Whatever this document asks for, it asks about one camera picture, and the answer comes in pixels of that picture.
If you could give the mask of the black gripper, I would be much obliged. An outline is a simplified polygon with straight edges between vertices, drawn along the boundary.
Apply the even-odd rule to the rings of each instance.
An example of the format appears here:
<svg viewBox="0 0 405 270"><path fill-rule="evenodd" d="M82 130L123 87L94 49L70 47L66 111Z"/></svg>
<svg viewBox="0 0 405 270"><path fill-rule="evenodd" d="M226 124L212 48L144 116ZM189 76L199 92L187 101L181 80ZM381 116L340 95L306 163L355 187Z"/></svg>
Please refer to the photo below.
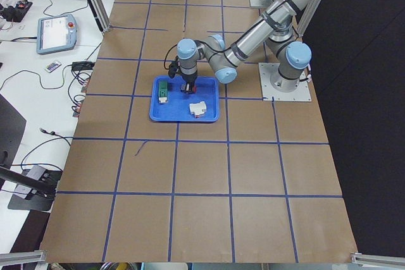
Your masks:
<svg viewBox="0 0 405 270"><path fill-rule="evenodd" d="M190 92L190 86L193 87L195 85L195 81L197 79L197 72L194 72L193 74L189 75L182 73L182 78L186 82L185 91Z"/></svg>

